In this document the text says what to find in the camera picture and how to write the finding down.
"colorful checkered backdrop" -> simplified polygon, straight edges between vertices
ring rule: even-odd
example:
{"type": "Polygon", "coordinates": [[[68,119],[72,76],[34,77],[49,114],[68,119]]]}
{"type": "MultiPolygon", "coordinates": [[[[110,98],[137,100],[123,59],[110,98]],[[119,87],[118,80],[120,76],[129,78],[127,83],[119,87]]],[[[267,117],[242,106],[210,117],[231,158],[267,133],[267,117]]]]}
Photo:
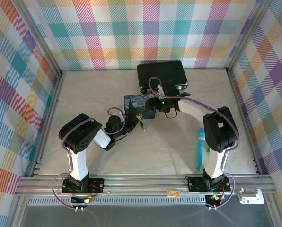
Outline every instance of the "colorful checkered backdrop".
{"type": "Polygon", "coordinates": [[[224,68],[260,0],[25,0],[64,70],[224,68]]]}
{"type": "Polygon", "coordinates": [[[260,164],[282,204],[282,0],[273,0],[234,74],[260,164]]]}
{"type": "Polygon", "coordinates": [[[0,227],[26,176],[57,77],[10,0],[0,0],[0,227]]]}

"marker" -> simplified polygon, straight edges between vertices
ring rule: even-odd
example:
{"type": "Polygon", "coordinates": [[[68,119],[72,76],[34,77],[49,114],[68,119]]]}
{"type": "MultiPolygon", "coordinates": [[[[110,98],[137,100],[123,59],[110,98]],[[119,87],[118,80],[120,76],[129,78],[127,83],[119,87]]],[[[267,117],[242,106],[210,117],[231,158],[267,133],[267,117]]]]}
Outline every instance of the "marker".
{"type": "Polygon", "coordinates": [[[204,152],[204,144],[205,144],[205,132],[204,128],[200,128],[198,131],[198,148],[197,148],[197,156],[196,156],[196,171],[199,172],[202,165],[202,157],[204,152]]]}

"black box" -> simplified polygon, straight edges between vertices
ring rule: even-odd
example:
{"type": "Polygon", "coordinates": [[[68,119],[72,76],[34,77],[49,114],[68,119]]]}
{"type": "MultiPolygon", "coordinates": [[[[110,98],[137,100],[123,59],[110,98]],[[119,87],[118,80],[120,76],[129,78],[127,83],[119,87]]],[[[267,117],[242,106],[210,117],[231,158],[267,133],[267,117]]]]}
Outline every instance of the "black box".
{"type": "MultiPolygon", "coordinates": [[[[151,77],[160,78],[162,83],[172,79],[179,90],[187,88],[187,78],[180,61],[138,65],[137,73],[141,93],[147,93],[150,89],[151,77]]],[[[158,84],[159,81],[152,80],[152,87],[157,87],[158,84]]]]}

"starry night painted box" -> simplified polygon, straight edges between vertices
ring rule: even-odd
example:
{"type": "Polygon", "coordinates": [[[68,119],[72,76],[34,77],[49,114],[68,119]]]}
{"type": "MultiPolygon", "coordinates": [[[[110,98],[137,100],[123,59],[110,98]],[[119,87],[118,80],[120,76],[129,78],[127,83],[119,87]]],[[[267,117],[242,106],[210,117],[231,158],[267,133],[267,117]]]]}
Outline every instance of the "starry night painted box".
{"type": "Polygon", "coordinates": [[[153,98],[153,94],[140,94],[124,96],[125,114],[142,115],[143,119],[153,119],[156,111],[146,111],[145,102],[153,98]]]}

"wire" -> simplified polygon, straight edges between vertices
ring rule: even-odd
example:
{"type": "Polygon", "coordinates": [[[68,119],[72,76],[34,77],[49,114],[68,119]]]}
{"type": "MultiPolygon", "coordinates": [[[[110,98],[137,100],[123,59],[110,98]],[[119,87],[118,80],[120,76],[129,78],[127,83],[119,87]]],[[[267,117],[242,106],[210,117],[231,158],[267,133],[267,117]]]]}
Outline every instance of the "wire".
{"type": "Polygon", "coordinates": [[[92,189],[93,189],[93,193],[94,193],[94,196],[98,195],[98,188],[97,188],[97,186],[95,186],[95,185],[91,184],[89,187],[92,187],[92,189]]]}
{"type": "MultiPolygon", "coordinates": [[[[122,126],[122,128],[121,128],[119,131],[112,132],[112,133],[109,133],[109,132],[106,132],[106,131],[105,131],[105,133],[108,134],[108,135],[113,135],[113,134],[116,134],[116,133],[120,132],[120,131],[124,128],[124,126],[125,126],[125,118],[126,118],[126,117],[125,117],[125,114],[123,113],[123,111],[122,111],[121,109],[117,108],[117,107],[111,107],[111,108],[109,108],[109,109],[107,110],[107,113],[108,113],[110,116],[112,116],[112,114],[110,114],[110,112],[109,112],[111,109],[116,109],[116,110],[120,111],[121,114],[122,114],[122,116],[124,117],[124,121],[123,121],[123,126],[122,126]]],[[[61,140],[61,147],[62,147],[64,150],[66,150],[66,152],[67,152],[67,156],[68,156],[68,158],[69,158],[70,170],[69,170],[69,172],[67,172],[67,173],[62,173],[62,174],[57,175],[57,176],[53,179],[53,182],[52,182],[52,192],[53,192],[55,198],[56,198],[63,206],[65,206],[65,207],[67,207],[67,208],[70,208],[70,209],[73,209],[73,210],[76,210],[76,208],[74,208],[73,206],[67,205],[66,203],[62,202],[62,201],[58,198],[57,194],[56,194],[55,191],[54,191],[54,184],[55,184],[55,182],[56,182],[56,180],[57,180],[58,177],[70,175],[70,174],[74,171],[74,170],[73,170],[73,159],[72,159],[71,151],[64,145],[64,142],[65,142],[66,138],[67,138],[74,130],[76,130],[78,127],[84,125],[85,123],[87,123],[87,122],[89,122],[89,121],[95,121],[95,119],[94,119],[94,118],[88,118],[88,119],[86,119],[86,120],[80,122],[79,124],[77,124],[76,126],[74,126],[73,128],[71,128],[71,129],[64,135],[63,139],[61,140]]]]}
{"type": "Polygon", "coordinates": [[[222,197],[224,197],[224,196],[225,196],[225,193],[224,193],[225,188],[224,188],[224,186],[223,186],[222,184],[220,184],[220,186],[221,186],[221,188],[222,188],[222,190],[223,190],[222,197]]]}
{"type": "Polygon", "coordinates": [[[211,111],[216,112],[217,114],[219,114],[221,117],[223,117],[223,118],[228,122],[228,124],[229,124],[229,125],[231,126],[231,128],[233,129],[233,131],[234,131],[234,133],[235,133],[235,135],[236,135],[236,137],[237,137],[237,144],[236,144],[235,147],[231,147],[231,148],[225,150],[224,156],[223,156],[223,159],[222,159],[222,162],[221,162],[221,171],[222,171],[225,175],[230,176],[230,177],[232,178],[232,180],[233,180],[232,191],[231,191],[231,193],[230,193],[228,199],[227,199],[222,205],[219,205],[218,207],[224,206],[224,205],[225,205],[226,203],[228,203],[228,201],[231,199],[231,197],[232,197],[232,195],[233,195],[233,193],[234,193],[234,191],[235,191],[235,189],[236,189],[236,180],[235,180],[234,176],[233,176],[232,174],[230,174],[230,173],[226,173],[226,172],[224,171],[224,168],[225,168],[225,160],[227,159],[228,153],[229,153],[230,151],[233,151],[234,149],[236,149],[236,148],[238,147],[238,145],[240,144],[239,132],[237,131],[235,125],[228,119],[227,116],[225,116],[225,115],[224,115],[223,113],[221,113],[220,111],[218,111],[218,110],[216,110],[216,109],[214,109],[214,108],[212,108],[212,107],[210,107],[210,106],[208,106],[208,105],[206,105],[206,104],[204,104],[204,103],[201,103],[201,102],[199,102],[199,101],[197,101],[197,100],[194,100],[194,99],[191,99],[191,98],[188,98],[188,97],[163,96],[163,95],[158,94],[158,93],[155,92],[154,89],[151,87],[151,84],[150,84],[150,83],[151,83],[151,81],[152,81],[153,79],[158,80],[161,85],[162,85],[162,81],[161,81],[158,77],[151,77],[151,78],[149,79],[149,88],[150,88],[151,92],[152,92],[154,95],[156,95],[156,96],[158,96],[158,97],[161,97],[161,98],[166,98],[166,99],[183,99],[183,100],[188,100],[188,101],[190,101],[190,102],[194,102],[194,103],[198,104],[199,106],[202,106],[203,108],[205,108],[205,109],[207,109],[207,110],[211,110],[211,111]]]}
{"type": "Polygon", "coordinates": [[[55,198],[65,207],[76,210],[76,208],[74,208],[73,206],[69,206],[66,203],[64,203],[63,201],[61,201],[61,199],[59,199],[59,197],[57,196],[56,192],[54,191],[54,183],[56,182],[57,178],[60,176],[66,176],[66,175],[70,175],[73,172],[73,159],[71,157],[71,151],[69,149],[67,149],[67,147],[65,147],[64,142],[66,140],[66,138],[74,131],[76,130],[78,127],[84,125],[85,123],[89,122],[89,121],[94,121],[94,118],[88,118],[82,122],[80,122],[79,124],[77,124],[76,126],[74,126],[73,128],[71,128],[63,137],[63,139],[61,140],[61,147],[66,150],[66,152],[68,153],[68,157],[69,157],[69,163],[70,163],[70,170],[68,173],[62,173],[57,175],[56,177],[54,177],[53,182],[52,182],[52,192],[55,196],[55,198]]]}
{"type": "Polygon", "coordinates": [[[125,136],[121,137],[120,139],[117,139],[116,142],[122,140],[123,138],[125,138],[127,136],[127,134],[125,134],[125,136]]]}
{"type": "Polygon", "coordinates": [[[185,184],[186,186],[189,186],[188,184],[185,183],[185,179],[188,178],[188,177],[191,177],[191,176],[186,176],[186,177],[184,177],[184,179],[183,179],[183,184],[185,184]]]}
{"type": "Polygon", "coordinates": [[[167,117],[167,118],[169,118],[169,119],[173,119],[173,118],[175,118],[175,117],[177,117],[178,116],[178,112],[177,112],[177,110],[175,109],[175,112],[176,112],[176,115],[174,116],[174,117],[168,117],[167,115],[166,115],[166,112],[164,112],[165,113],[165,116],[167,117]]]}
{"type": "Polygon", "coordinates": [[[120,131],[125,127],[125,122],[126,122],[125,113],[123,113],[123,111],[122,111],[121,109],[119,109],[119,108],[117,108],[117,107],[111,107],[111,108],[109,108],[109,109],[107,110],[107,113],[108,113],[110,116],[113,116],[113,115],[110,114],[110,112],[109,112],[111,109],[115,109],[115,110],[120,111],[120,113],[121,113],[121,115],[123,116],[124,120],[123,120],[123,125],[122,125],[121,129],[119,129],[118,131],[116,131],[116,132],[106,132],[106,131],[104,131],[105,134],[107,134],[107,135],[114,135],[114,134],[120,132],[120,131]]]}

